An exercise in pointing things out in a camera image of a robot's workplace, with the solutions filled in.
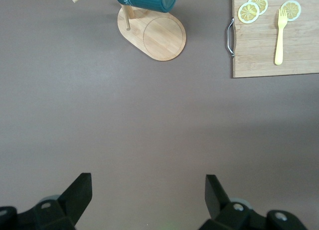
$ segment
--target wooden mug stand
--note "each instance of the wooden mug stand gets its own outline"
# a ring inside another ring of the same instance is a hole
[[[171,60],[182,52],[186,32],[176,17],[168,12],[121,6],[118,14],[120,33],[139,50],[158,61]]]

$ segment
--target yellow fork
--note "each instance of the yellow fork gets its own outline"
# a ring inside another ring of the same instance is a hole
[[[287,12],[284,8],[279,9],[278,15],[278,39],[275,55],[275,64],[280,65],[283,62],[284,48],[283,48],[283,34],[284,28],[288,22]]]

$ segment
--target screw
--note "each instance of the screw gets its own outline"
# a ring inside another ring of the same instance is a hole
[[[278,218],[279,220],[287,221],[287,217],[286,217],[286,215],[284,215],[283,213],[276,212],[276,213],[275,213],[275,216],[276,216],[276,218]]]
[[[237,211],[244,211],[244,207],[240,204],[234,204],[234,209]]]
[[[8,212],[7,210],[2,210],[2,211],[0,211],[0,217],[6,215],[7,212]]]

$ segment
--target gray surface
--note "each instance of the gray surface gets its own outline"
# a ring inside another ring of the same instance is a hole
[[[231,0],[177,0],[179,57],[119,33],[115,0],[0,0],[0,206],[92,172],[79,230],[197,230],[206,174],[319,229],[319,75],[231,78]]]

